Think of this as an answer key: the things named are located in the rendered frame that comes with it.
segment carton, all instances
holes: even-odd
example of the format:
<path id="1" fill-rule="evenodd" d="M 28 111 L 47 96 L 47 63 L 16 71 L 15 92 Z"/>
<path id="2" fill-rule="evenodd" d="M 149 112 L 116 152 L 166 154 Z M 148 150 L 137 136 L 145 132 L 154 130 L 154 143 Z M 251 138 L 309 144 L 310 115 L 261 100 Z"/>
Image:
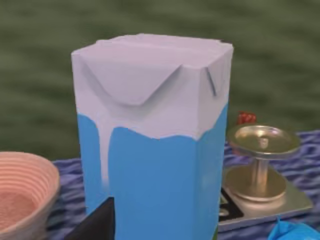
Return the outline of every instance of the carton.
<path id="1" fill-rule="evenodd" d="M 72 53 L 87 213 L 116 240 L 211 240 L 219 218 L 233 47 L 138 34 Z"/>

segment blue patterned cloth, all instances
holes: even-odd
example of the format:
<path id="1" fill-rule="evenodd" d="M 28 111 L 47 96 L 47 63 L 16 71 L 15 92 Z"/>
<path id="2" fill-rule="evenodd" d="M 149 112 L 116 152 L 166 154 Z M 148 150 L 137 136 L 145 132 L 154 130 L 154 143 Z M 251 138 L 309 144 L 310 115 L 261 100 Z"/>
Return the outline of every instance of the blue patterned cloth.
<path id="1" fill-rule="evenodd" d="M 301 151 L 294 158 L 271 161 L 271 164 L 313 201 L 310 214 L 289 219 L 320 230 L 320 130 L 301 132 Z M 224 165 L 247 164 L 249 159 L 235 156 L 225 145 Z M 61 177 L 61 193 L 48 220 L 49 240 L 63 240 L 85 218 L 85 197 L 81 160 L 57 160 Z M 220 233 L 219 240 L 265 240 L 275 222 Z"/>

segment weighing scale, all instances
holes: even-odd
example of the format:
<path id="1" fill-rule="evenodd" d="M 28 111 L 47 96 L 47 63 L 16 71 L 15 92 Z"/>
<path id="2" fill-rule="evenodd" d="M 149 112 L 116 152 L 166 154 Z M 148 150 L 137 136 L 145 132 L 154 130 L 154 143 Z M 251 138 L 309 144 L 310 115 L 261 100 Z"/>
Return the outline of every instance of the weighing scale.
<path id="1" fill-rule="evenodd" d="M 311 200 L 269 166 L 269 160 L 285 161 L 294 155 L 300 139 L 276 127 L 241 124 L 230 130 L 233 150 L 252 158 L 249 165 L 224 170 L 218 231 L 224 232 L 307 213 Z"/>

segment blue crumpled plastic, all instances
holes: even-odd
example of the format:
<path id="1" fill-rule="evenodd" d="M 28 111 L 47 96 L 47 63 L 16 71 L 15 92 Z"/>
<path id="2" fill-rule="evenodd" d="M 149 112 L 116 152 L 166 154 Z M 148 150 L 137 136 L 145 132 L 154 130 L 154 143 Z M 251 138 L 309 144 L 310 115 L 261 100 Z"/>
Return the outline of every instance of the blue crumpled plastic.
<path id="1" fill-rule="evenodd" d="M 267 240 L 320 240 L 320 233 L 304 223 L 278 219 Z"/>

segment black pointed object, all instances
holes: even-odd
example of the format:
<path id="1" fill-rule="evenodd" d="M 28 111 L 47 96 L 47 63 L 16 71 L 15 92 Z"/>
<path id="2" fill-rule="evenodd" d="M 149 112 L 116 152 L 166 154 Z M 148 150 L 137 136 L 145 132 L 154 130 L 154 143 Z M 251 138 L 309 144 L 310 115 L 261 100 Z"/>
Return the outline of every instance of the black pointed object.
<path id="1" fill-rule="evenodd" d="M 112 197 L 104 201 L 84 219 L 64 240 L 114 240 L 115 207 Z"/>

